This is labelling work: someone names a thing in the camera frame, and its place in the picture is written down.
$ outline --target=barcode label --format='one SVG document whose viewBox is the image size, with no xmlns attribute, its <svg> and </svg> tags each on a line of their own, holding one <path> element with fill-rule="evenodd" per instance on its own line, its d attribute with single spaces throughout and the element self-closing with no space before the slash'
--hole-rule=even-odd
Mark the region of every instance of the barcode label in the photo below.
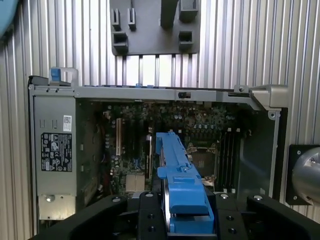
<svg viewBox="0 0 320 240">
<path fill-rule="evenodd" d="M 71 132 L 72 127 L 72 116 L 63 116 L 63 131 L 64 132 Z"/>
</svg>

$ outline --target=pcie slot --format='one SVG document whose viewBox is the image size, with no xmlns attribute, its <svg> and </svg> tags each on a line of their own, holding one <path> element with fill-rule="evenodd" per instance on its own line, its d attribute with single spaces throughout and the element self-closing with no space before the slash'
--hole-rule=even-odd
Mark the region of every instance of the pcie slot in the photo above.
<svg viewBox="0 0 320 240">
<path fill-rule="evenodd" d="M 115 154 L 121 156 L 122 151 L 122 118 L 116 119 L 116 141 L 115 141 Z"/>
</svg>

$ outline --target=motherboard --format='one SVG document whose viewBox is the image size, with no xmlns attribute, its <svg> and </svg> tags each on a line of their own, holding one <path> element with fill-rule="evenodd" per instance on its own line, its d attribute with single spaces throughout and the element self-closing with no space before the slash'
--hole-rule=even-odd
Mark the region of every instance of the motherboard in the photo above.
<svg viewBox="0 0 320 240">
<path fill-rule="evenodd" d="M 203 182 L 231 189 L 237 138 L 247 131 L 238 118 L 247 112 L 235 104 L 211 102 L 105 103 L 102 185 L 110 194 L 128 197 L 151 190 L 160 164 L 156 133 L 175 132 Z"/>
</svg>

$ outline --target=metal cylinder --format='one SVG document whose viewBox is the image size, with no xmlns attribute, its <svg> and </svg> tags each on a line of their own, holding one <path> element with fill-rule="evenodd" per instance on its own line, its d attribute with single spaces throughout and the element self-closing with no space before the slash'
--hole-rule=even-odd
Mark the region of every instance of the metal cylinder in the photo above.
<svg viewBox="0 0 320 240">
<path fill-rule="evenodd" d="M 292 183 L 301 198 L 312 205 L 320 205 L 320 147 L 310 149 L 298 158 Z"/>
</svg>

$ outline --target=metal panel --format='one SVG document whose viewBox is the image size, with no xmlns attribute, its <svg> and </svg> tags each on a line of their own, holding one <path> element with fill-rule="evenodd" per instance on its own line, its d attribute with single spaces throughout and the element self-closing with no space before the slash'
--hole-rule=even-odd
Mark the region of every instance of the metal panel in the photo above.
<svg viewBox="0 0 320 240">
<path fill-rule="evenodd" d="M 127 58 L 111 53 L 108 8 L 98 0 L 24 0 L 14 35 L 0 46 L 1 239 L 31 234 L 26 86 L 49 67 L 77 68 L 81 85 L 286 84 L 286 145 L 320 144 L 319 0 L 202 0 L 199 54 Z M 318 208 L 294 209 L 320 222 Z"/>
</svg>

